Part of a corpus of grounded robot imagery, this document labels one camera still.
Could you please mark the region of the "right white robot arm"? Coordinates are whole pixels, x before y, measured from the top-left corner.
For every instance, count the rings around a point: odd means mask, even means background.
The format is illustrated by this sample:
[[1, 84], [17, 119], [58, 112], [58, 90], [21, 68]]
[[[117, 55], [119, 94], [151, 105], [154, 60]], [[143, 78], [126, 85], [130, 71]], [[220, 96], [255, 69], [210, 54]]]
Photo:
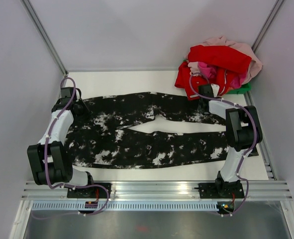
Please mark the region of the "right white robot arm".
[[255, 106], [241, 106], [214, 96], [210, 84], [198, 87], [199, 109], [204, 114], [217, 115], [225, 120], [226, 140], [229, 150], [222, 169], [214, 183], [220, 197], [242, 192], [239, 177], [242, 163], [256, 144], [263, 139], [258, 112]]

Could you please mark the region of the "magenta pink trousers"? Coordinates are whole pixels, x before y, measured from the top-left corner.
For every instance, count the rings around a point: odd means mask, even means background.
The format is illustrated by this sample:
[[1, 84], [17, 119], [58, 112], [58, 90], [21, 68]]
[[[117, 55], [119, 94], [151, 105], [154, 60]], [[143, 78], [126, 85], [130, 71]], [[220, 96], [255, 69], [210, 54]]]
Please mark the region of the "magenta pink trousers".
[[213, 79], [216, 77], [216, 67], [208, 65], [204, 62], [198, 62], [198, 69], [200, 72], [208, 79]]

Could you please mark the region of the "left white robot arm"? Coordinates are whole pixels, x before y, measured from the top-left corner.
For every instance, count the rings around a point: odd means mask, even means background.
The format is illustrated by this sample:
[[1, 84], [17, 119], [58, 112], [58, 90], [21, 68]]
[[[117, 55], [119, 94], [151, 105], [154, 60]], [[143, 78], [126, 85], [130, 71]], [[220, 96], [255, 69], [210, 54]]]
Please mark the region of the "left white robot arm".
[[35, 145], [27, 149], [34, 182], [50, 188], [78, 188], [84, 197], [92, 197], [96, 186], [89, 172], [79, 171], [72, 166], [72, 157], [64, 147], [68, 129], [74, 120], [90, 115], [81, 99], [78, 88], [63, 87], [61, 97], [51, 110], [51, 120], [45, 134]]

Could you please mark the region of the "red trousers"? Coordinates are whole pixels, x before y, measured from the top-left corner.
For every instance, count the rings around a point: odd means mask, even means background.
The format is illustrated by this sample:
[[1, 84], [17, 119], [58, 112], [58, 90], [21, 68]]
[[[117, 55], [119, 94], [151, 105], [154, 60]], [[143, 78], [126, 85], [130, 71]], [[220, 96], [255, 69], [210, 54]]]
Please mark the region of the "red trousers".
[[202, 46], [190, 48], [186, 59], [178, 68], [175, 87], [184, 89], [187, 98], [197, 99], [191, 87], [206, 84], [219, 86], [217, 95], [222, 96], [233, 88], [240, 87], [248, 73], [252, 58], [229, 46]]

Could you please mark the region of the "black white-splattered trousers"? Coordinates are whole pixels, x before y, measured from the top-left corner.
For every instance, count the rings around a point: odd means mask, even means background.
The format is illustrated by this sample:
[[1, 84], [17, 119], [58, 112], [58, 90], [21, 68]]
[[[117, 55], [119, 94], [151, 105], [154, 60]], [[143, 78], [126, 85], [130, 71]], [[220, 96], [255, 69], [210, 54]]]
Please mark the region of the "black white-splattered trousers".
[[163, 93], [134, 93], [85, 99], [86, 119], [74, 121], [64, 147], [72, 163], [106, 169], [152, 169], [224, 161], [229, 147], [223, 131], [175, 133], [133, 129], [161, 116], [169, 121], [225, 125], [202, 115], [198, 101]]

